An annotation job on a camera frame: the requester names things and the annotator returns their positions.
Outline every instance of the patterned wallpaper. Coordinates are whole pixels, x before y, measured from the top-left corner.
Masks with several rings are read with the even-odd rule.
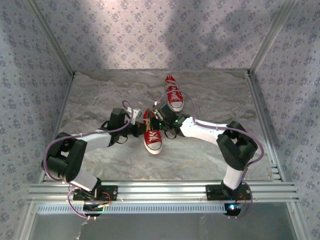
[[[282,0],[37,0],[72,67],[249,68]]]
[[[292,10],[255,80],[276,133],[287,179],[296,182],[314,239],[320,239],[320,3]]]
[[[13,239],[71,77],[23,1],[0,2],[0,239]]]

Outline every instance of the gray marble surface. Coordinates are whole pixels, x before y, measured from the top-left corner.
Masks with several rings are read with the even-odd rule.
[[[108,71],[94,77],[76,73],[64,110],[60,131],[69,134],[96,130],[113,108],[128,100],[145,111],[165,92],[165,71]],[[243,72],[171,72],[182,91],[199,106],[197,119],[213,123],[240,122],[263,141],[262,130]],[[186,99],[183,113],[193,105]],[[150,154],[143,136],[129,137],[125,144],[100,148],[85,155],[82,166],[103,180],[221,180],[227,168],[216,145],[195,138],[162,135],[163,150]],[[268,156],[253,164],[246,178],[268,180]]]

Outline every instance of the red sneaker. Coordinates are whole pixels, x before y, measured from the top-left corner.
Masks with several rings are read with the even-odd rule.
[[[150,118],[155,117],[154,112],[147,108],[143,115],[143,123],[147,124]],[[162,139],[159,131],[148,130],[144,133],[144,145],[151,154],[159,154],[162,150]]]
[[[179,90],[179,87],[176,83],[176,80],[168,74],[165,79],[165,88],[167,92],[172,90]],[[184,107],[184,98],[182,97],[181,92],[171,92],[168,94],[168,105],[170,109],[174,112],[180,112]]]

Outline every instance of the white shoelace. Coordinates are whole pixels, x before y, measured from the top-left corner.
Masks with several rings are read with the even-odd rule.
[[[158,134],[156,131],[150,131],[149,132],[149,142],[152,142],[152,141],[155,141],[155,140],[158,140],[159,137],[158,137]]]
[[[167,80],[165,81],[165,88],[168,90],[168,88],[173,87],[172,90],[178,90],[176,82],[173,80]],[[177,95],[177,92],[174,91],[171,93],[171,100],[180,100],[180,98]]]

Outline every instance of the mounting plate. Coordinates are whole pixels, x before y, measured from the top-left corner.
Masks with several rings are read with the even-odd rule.
[[[222,192],[221,185],[206,185],[205,186],[206,192],[206,199],[208,201],[228,201],[230,200],[226,197]],[[238,190],[239,194],[242,194],[245,197],[245,200],[248,201],[251,199],[250,197],[250,190],[248,189],[247,185],[241,184]]]
[[[118,186],[117,185],[102,185],[100,186],[100,191],[102,193],[107,193],[107,194],[101,194],[99,197],[97,197],[97,199],[95,199],[95,201],[116,201],[117,200],[117,195],[118,195]],[[93,202],[93,200],[89,197],[89,195],[87,195],[85,192],[76,189],[74,191],[73,194],[73,201],[90,201]]]

